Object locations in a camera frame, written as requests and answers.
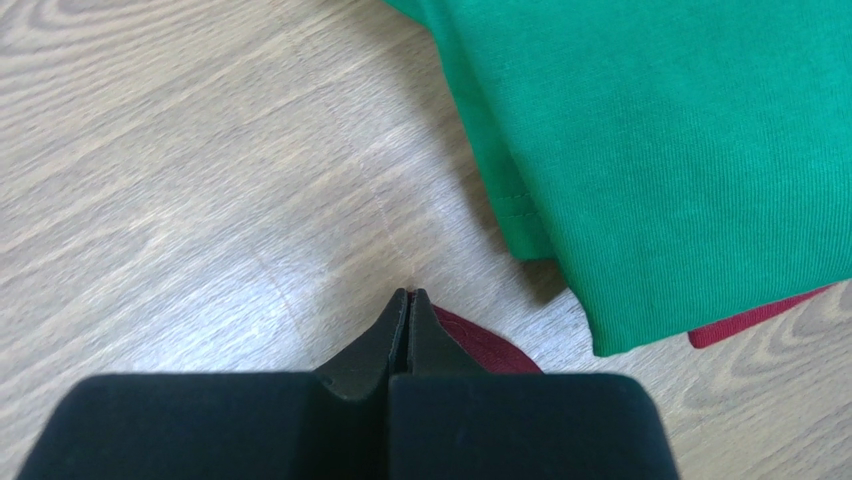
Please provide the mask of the green folded t shirt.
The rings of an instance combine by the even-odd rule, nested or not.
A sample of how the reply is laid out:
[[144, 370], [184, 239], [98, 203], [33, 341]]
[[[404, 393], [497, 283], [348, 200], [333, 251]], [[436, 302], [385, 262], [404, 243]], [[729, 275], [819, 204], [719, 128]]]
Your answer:
[[398, 1], [595, 355], [851, 276], [847, 1]]

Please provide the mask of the maroon t shirt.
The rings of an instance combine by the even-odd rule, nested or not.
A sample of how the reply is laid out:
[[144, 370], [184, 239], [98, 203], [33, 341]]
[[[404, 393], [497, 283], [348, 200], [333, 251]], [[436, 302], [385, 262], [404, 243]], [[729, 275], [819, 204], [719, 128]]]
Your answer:
[[539, 374], [523, 351], [501, 336], [408, 293], [407, 366], [413, 375]]

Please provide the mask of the red folded t shirt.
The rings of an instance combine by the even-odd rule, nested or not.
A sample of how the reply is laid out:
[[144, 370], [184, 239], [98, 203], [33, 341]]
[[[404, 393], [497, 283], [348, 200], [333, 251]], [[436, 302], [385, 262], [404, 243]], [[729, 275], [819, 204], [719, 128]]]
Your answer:
[[830, 285], [824, 286], [807, 293], [762, 305], [746, 312], [716, 321], [712, 324], [690, 331], [688, 333], [688, 340], [695, 349], [707, 348], [767, 320], [777, 317], [778, 315], [793, 309], [799, 304], [823, 293], [829, 288]]

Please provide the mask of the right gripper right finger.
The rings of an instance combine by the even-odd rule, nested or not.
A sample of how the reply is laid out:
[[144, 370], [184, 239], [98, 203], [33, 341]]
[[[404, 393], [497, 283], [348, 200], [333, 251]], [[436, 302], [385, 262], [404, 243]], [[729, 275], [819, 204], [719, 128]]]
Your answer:
[[607, 373], [494, 374], [408, 296], [404, 373], [389, 385], [393, 479], [675, 479], [657, 407]]

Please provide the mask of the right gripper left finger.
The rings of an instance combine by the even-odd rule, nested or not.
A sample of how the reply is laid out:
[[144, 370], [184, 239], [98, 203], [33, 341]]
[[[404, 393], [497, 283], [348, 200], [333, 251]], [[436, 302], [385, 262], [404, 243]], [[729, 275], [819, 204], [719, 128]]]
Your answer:
[[383, 479], [408, 295], [311, 371], [110, 374], [59, 402], [23, 479]]

